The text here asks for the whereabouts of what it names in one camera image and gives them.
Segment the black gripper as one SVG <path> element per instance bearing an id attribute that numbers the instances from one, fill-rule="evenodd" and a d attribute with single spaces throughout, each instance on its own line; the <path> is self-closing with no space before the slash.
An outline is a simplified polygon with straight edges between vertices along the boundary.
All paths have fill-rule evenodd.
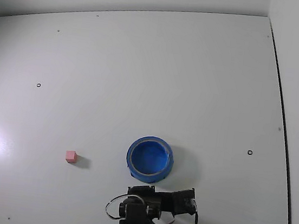
<path id="1" fill-rule="evenodd" d="M 129 197 L 126 200 L 126 205 L 144 206 L 145 209 L 161 211 L 162 197 L 159 192 L 156 192 L 154 186 L 134 186 L 128 188 Z"/>

